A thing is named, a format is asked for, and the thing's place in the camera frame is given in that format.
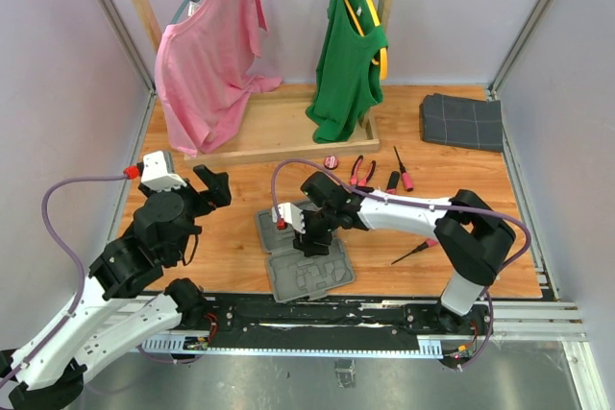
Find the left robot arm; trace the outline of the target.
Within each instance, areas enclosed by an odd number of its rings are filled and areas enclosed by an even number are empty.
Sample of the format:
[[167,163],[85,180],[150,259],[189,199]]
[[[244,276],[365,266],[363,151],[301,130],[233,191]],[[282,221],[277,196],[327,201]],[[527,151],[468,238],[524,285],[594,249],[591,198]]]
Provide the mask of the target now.
[[9,393],[13,409],[63,409],[94,376],[150,336],[176,326],[192,329],[203,321],[218,327],[201,290],[188,278],[173,280],[132,316],[102,327],[161,278],[164,269],[184,260],[188,241],[198,240],[202,232],[197,218],[231,204],[228,173],[204,165],[193,171],[206,190],[197,191],[170,167],[154,170],[144,163],[100,177],[101,182],[139,179],[146,202],[88,268],[53,227],[47,229],[75,263],[78,288],[35,338],[19,349],[2,350],[1,383],[15,384]]

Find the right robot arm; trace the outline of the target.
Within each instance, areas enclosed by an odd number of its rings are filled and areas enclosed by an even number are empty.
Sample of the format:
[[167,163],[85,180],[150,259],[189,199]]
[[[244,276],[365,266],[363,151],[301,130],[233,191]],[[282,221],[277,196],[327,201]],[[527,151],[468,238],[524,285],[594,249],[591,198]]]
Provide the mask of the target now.
[[460,189],[451,198],[414,199],[369,187],[345,187],[322,172],[301,186],[314,210],[300,211],[293,247],[304,256],[329,253],[335,230],[396,230],[436,241],[453,275],[435,308],[448,333],[467,326],[475,301],[504,267],[516,234],[477,194]]

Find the grey plastic tool case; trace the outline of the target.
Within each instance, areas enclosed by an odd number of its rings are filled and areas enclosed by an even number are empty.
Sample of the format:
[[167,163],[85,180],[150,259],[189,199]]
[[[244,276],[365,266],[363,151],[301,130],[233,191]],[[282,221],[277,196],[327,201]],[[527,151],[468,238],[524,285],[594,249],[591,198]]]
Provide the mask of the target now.
[[276,302],[318,300],[355,281],[351,259],[336,233],[327,255],[305,257],[293,247],[293,229],[277,229],[271,210],[259,211],[256,225],[261,247],[268,254],[265,268]]

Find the pink black utility knife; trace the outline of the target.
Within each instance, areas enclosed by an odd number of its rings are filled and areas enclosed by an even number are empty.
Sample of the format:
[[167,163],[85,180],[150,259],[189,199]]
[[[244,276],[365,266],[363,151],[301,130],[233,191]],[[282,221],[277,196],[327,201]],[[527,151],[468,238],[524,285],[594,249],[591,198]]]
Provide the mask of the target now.
[[401,174],[399,171],[392,171],[389,175],[389,179],[385,188],[388,194],[395,194],[400,181]]

